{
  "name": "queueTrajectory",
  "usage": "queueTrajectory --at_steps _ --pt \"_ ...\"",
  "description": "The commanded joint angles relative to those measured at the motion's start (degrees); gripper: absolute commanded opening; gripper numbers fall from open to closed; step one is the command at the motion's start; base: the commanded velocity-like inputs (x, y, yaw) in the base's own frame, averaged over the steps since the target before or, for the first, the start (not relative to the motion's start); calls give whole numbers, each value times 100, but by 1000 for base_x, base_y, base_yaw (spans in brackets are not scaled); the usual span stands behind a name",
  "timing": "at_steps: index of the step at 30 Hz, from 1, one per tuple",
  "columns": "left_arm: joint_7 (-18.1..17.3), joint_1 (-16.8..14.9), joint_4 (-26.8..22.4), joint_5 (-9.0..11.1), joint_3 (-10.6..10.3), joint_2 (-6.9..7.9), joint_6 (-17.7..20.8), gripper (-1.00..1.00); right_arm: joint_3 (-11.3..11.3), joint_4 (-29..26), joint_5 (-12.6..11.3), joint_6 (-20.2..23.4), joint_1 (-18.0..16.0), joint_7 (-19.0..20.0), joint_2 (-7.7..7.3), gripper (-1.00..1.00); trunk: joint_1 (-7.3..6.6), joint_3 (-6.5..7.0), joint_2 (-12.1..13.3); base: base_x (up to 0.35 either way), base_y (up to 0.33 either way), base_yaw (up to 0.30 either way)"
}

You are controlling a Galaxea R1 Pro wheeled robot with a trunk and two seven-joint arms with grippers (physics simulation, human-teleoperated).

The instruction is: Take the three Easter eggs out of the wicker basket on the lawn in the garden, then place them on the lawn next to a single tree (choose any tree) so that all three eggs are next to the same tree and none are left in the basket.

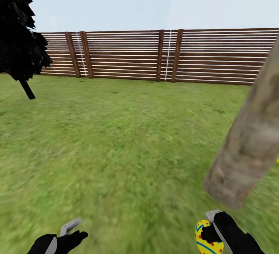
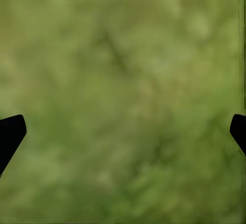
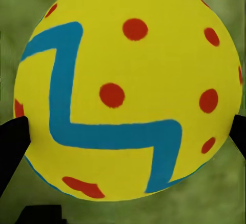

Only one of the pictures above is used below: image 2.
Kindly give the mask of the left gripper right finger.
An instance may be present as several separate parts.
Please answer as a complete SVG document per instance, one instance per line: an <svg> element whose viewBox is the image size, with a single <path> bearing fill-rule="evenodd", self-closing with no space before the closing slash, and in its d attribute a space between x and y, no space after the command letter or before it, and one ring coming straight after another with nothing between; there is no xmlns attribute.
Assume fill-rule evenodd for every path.
<svg viewBox="0 0 246 224"><path fill-rule="evenodd" d="M239 114L235 114L233 116L230 126L230 134L246 155L246 116Z"/></svg>

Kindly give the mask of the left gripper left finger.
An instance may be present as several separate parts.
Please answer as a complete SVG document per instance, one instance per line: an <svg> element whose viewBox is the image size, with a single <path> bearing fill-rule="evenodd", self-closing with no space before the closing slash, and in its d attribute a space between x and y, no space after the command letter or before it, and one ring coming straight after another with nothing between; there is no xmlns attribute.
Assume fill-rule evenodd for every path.
<svg viewBox="0 0 246 224"><path fill-rule="evenodd" d="M21 114L0 120L0 176L26 134L26 123Z"/></svg>

